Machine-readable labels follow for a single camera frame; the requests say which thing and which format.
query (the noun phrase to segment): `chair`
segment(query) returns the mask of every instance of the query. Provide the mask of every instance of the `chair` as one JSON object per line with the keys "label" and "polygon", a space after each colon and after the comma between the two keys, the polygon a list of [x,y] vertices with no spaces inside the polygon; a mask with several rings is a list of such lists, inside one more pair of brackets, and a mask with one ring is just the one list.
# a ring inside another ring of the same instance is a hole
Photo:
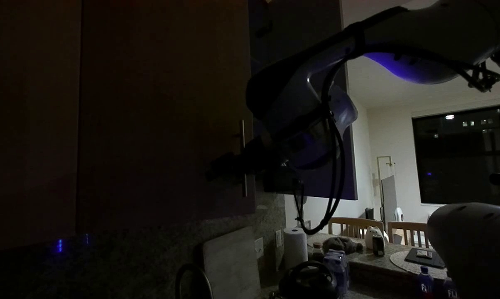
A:
{"label": "chair", "polygon": [[416,247],[430,247],[427,227],[429,225],[426,222],[387,222],[387,230],[392,242],[401,242],[396,239],[401,235],[397,230],[402,230],[401,237],[404,237],[404,244]]}
{"label": "chair", "polygon": [[331,217],[329,220],[329,234],[332,234],[332,224],[339,224],[341,235],[349,237],[364,237],[367,232],[367,227],[374,225],[381,230],[382,222],[376,219],[362,219],[362,217]]}

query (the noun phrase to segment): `window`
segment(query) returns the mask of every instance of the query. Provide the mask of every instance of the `window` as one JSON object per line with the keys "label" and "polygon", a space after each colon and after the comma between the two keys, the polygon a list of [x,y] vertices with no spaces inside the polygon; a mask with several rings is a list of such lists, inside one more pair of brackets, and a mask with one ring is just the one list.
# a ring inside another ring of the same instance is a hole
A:
{"label": "window", "polygon": [[422,202],[500,204],[500,106],[412,121]]}

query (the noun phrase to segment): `backsplash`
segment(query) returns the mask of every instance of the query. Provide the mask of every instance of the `backsplash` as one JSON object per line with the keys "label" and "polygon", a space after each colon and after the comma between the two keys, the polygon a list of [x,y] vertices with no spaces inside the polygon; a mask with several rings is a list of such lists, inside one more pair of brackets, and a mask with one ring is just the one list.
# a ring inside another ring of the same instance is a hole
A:
{"label": "backsplash", "polygon": [[258,194],[254,214],[165,225],[136,232],[78,235],[0,252],[0,299],[171,299],[178,269],[195,262],[200,244],[251,225],[264,237],[261,284],[276,282],[274,230],[284,227],[284,200]]}

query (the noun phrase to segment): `paper towel roll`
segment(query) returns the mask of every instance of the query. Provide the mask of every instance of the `paper towel roll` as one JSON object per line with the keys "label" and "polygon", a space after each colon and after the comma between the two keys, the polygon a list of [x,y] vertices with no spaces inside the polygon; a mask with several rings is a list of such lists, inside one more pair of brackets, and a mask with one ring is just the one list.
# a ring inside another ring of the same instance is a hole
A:
{"label": "paper towel roll", "polygon": [[303,229],[284,229],[284,267],[294,267],[309,259],[308,235]]}

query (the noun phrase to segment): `ceiling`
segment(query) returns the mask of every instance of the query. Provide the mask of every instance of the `ceiling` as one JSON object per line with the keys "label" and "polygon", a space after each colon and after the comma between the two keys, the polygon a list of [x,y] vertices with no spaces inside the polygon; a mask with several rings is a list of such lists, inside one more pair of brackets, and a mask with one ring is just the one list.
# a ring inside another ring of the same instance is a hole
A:
{"label": "ceiling", "polygon": [[[364,19],[386,8],[407,3],[409,8],[429,6],[435,0],[416,0],[414,4],[406,0],[342,0],[344,24]],[[489,63],[494,71],[500,69],[497,64]],[[494,86],[490,93],[480,93],[467,86],[462,78],[454,78],[442,84],[417,84],[399,79],[391,74],[386,68],[374,63],[369,58],[357,58],[347,63],[349,73],[349,93],[354,101],[364,107],[382,107],[394,104],[406,106],[440,106],[447,101],[484,101],[500,97],[500,83]]]}

